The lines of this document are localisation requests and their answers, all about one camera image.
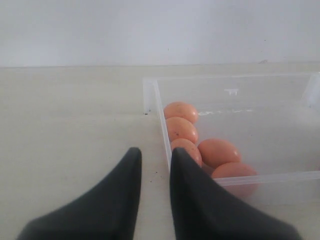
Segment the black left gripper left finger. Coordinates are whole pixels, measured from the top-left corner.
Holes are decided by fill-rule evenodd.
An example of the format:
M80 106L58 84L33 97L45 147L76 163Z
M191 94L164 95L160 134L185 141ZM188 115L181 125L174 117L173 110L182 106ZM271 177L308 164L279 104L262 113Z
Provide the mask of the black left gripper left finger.
M19 240L132 240L140 204L142 153L131 147L88 192L31 220Z

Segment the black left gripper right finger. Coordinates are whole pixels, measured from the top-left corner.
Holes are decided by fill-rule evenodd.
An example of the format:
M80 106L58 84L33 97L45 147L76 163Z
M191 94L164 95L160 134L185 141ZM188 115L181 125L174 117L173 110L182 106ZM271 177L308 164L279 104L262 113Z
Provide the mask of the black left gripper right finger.
M170 204L178 240L300 240L294 226L235 197L183 148L172 151Z

